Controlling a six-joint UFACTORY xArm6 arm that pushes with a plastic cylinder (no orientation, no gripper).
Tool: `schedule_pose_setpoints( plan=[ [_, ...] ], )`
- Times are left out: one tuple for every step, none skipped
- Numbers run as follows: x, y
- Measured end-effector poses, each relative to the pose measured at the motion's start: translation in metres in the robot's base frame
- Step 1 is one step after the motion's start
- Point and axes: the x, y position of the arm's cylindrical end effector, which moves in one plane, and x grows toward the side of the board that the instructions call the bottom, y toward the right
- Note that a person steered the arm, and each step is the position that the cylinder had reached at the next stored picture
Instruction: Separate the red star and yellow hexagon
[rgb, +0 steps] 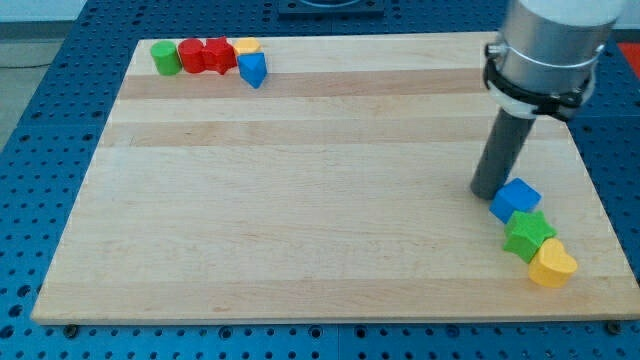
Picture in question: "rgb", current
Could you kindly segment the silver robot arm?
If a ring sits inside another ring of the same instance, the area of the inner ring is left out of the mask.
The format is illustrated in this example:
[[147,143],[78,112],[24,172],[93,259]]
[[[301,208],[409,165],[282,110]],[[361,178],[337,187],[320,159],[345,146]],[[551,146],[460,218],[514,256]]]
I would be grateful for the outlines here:
[[567,122],[595,90],[595,69],[625,0],[513,0],[485,45],[483,81],[506,114]]

